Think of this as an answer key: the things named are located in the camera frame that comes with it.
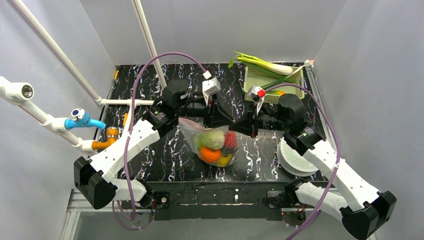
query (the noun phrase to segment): blue pipe fitting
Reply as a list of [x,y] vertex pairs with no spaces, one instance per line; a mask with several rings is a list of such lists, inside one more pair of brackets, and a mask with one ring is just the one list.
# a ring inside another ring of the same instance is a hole
[[90,118],[88,112],[82,108],[76,108],[70,113],[70,118],[65,120],[65,128],[71,130],[73,128],[91,128],[105,129],[106,124],[99,120]]

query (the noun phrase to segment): black marble countertop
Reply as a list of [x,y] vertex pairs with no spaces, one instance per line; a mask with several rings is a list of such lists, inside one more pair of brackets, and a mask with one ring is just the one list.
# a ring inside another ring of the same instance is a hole
[[[285,63],[290,66],[300,66],[302,63]],[[240,117],[245,111],[243,83],[245,67],[234,64],[204,64],[209,72],[217,77],[221,85],[218,100],[225,110],[232,113],[234,118]],[[132,87],[142,65],[121,65],[111,89],[110,99],[129,99]],[[171,79],[188,80],[191,91],[202,90],[202,71],[196,64],[164,64],[162,70],[167,81]],[[304,70],[305,86],[310,91],[310,82]],[[137,89],[137,99],[154,100],[162,94],[159,79],[153,65],[143,73]],[[302,100],[307,109],[307,117],[320,130],[322,124],[318,109],[313,100],[305,95]],[[146,111],[146,106],[138,107],[135,119]],[[127,106],[109,105],[105,110],[104,122],[106,127],[118,127],[122,130],[124,114]],[[202,118],[191,118],[202,123]],[[105,140],[105,131],[99,136]],[[178,127],[162,137],[158,142],[140,152],[129,163],[131,178],[144,179],[148,182],[290,182],[296,176],[286,172],[277,162],[277,144],[281,140],[280,132],[259,130],[256,138],[237,133],[239,144],[235,155],[236,162],[227,167],[208,165],[193,153]],[[311,181],[326,181],[320,173],[310,176]]]

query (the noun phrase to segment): orange pipe fitting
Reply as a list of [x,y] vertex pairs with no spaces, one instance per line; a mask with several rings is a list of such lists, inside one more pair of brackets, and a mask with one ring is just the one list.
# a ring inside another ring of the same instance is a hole
[[107,136],[107,141],[105,142],[94,141],[91,145],[91,148],[93,150],[106,149],[107,147],[112,145],[118,139],[119,129],[114,126],[108,127],[106,129],[106,136]]

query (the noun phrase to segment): orange valve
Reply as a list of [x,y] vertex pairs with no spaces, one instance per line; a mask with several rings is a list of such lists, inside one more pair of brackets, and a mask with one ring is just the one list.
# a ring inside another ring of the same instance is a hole
[[106,129],[106,136],[107,136],[107,141],[105,142],[94,141],[91,145],[91,148],[93,150],[106,149],[107,147],[112,145],[118,139],[119,129],[114,126],[108,127]]
[[205,161],[208,164],[212,164],[215,163],[216,161],[218,161],[221,157],[221,150],[212,150],[209,149],[205,146],[203,146],[200,149],[200,153],[199,153],[199,157],[200,159],[202,159],[203,161]]

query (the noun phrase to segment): white wall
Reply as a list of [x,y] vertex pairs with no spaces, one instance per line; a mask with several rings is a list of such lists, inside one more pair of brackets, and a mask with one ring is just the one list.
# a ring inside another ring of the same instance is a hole
[[[102,97],[115,66],[78,0],[25,0],[28,8]],[[75,107],[93,118],[101,109],[8,0],[0,1],[0,76],[29,82],[33,102],[55,117]],[[73,187],[73,163],[81,154],[0,99],[1,239],[59,239]],[[73,130],[93,139],[94,129]]]
[[[149,53],[130,0],[81,0],[115,65],[144,64]],[[318,53],[345,0],[142,0],[158,53],[227,63],[233,51],[268,61]],[[161,63],[189,63],[183,57]]]
[[376,235],[423,239],[424,4],[347,0],[315,59],[342,156],[397,204]]

